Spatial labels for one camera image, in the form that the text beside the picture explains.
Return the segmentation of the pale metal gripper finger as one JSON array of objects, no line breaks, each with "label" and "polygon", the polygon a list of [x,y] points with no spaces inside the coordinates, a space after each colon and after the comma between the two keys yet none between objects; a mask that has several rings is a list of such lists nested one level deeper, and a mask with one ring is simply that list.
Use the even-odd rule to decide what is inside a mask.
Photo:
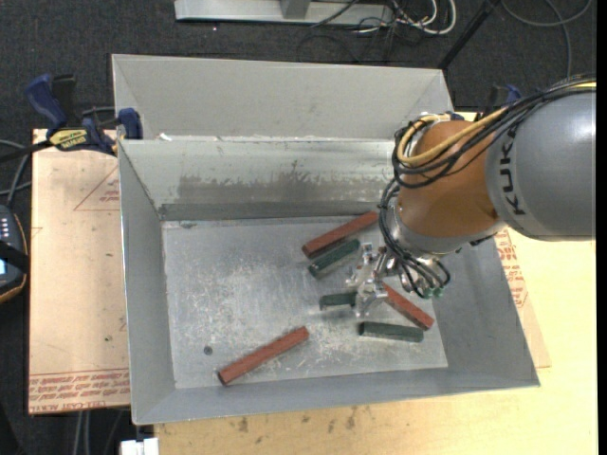
[{"label": "pale metal gripper finger", "polygon": [[372,309],[388,298],[382,283],[366,283],[357,290],[354,311],[356,316],[369,316]]},{"label": "pale metal gripper finger", "polygon": [[372,277],[377,261],[377,253],[371,243],[361,245],[359,258],[354,266],[350,268],[345,284],[347,286],[361,286]]}]

